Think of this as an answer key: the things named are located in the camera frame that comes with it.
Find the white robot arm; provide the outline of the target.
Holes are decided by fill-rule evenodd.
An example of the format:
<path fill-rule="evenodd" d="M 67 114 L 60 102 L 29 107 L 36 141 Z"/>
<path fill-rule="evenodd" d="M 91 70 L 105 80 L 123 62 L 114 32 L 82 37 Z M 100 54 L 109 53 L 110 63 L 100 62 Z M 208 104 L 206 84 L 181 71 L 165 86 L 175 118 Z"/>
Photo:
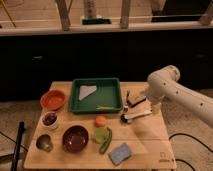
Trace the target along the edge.
<path fill-rule="evenodd" d="M 147 78 L 147 99 L 152 105 L 156 105 L 167 97 L 213 128 L 213 98 L 184 87 L 178 83 L 179 79 L 180 71 L 173 65 L 152 72 Z"/>

